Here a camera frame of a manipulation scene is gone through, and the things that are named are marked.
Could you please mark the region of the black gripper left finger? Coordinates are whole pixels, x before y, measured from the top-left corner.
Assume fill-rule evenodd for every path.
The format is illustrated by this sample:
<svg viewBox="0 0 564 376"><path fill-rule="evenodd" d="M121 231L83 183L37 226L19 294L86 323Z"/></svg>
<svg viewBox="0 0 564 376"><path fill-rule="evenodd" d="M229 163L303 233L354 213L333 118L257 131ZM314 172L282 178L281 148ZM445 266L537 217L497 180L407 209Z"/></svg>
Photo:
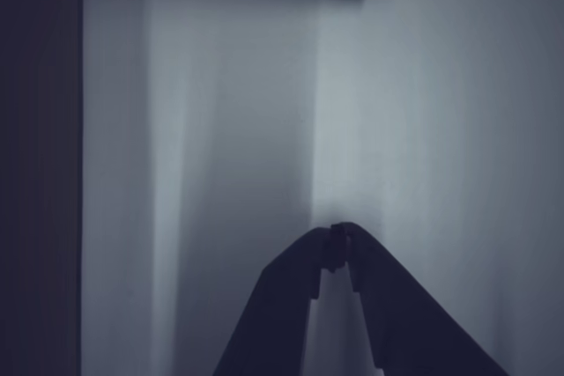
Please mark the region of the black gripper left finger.
<svg viewBox="0 0 564 376"><path fill-rule="evenodd" d="M310 301L334 270L331 229L299 237L262 271L215 375L300 375Z"/></svg>

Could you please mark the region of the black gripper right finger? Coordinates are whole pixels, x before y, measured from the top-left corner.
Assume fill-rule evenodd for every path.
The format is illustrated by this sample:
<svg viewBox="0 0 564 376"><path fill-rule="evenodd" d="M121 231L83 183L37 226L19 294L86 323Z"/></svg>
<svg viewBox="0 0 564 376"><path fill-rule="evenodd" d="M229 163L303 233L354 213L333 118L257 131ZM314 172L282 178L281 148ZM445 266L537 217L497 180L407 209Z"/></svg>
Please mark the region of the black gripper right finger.
<svg viewBox="0 0 564 376"><path fill-rule="evenodd" d="M347 238L376 368L386 375L506 373L373 235L351 222L338 233Z"/></svg>

